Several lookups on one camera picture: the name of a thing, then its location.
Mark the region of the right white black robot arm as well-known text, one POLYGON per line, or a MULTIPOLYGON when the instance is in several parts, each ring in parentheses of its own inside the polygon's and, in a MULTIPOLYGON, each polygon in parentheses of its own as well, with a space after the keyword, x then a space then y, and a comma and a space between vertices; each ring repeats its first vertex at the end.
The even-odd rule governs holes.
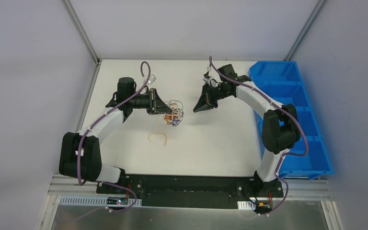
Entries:
POLYGON ((233 96, 249 105, 263 120, 261 140, 263 159, 253 175, 252 190, 258 196, 271 192, 278 181, 278 170, 283 157, 300 140, 301 126, 295 106, 283 105, 269 97, 246 75, 239 76, 231 64, 216 69, 212 64, 203 75, 204 85, 195 113, 218 107, 218 101, 233 96), (216 70, 221 81, 210 72, 216 70))

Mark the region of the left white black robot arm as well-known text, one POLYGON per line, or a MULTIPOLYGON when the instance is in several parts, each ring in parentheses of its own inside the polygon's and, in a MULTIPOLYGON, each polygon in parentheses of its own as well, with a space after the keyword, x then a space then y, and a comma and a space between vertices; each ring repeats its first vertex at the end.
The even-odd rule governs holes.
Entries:
POLYGON ((63 136, 59 160, 61 175, 77 178, 80 182, 108 182, 116 194, 126 190, 127 181, 121 177, 124 169, 103 163, 100 145, 134 109, 145 109, 149 115, 172 113, 155 88, 146 86, 146 91, 140 94, 136 86, 133 78, 120 78, 103 113, 87 127, 63 136))

